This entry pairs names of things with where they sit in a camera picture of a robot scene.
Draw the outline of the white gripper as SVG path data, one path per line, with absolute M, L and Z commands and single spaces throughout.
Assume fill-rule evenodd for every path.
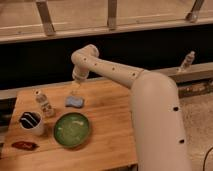
M 78 83 L 76 83 L 74 81 L 71 83 L 70 94 L 74 96 L 77 94 L 77 90 L 79 90 L 81 88 L 82 82 L 84 82 L 88 78 L 88 70 L 82 69 L 79 67 L 75 67 L 73 69 L 72 77 L 76 82 L 78 82 Z

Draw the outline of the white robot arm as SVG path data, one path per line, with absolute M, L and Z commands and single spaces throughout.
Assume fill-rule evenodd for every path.
M 131 90 L 138 171 L 192 171 L 178 88 L 171 78 L 102 60 L 92 44 L 74 51 L 71 61 L 72 77 L 78 82 L 94 72 Z

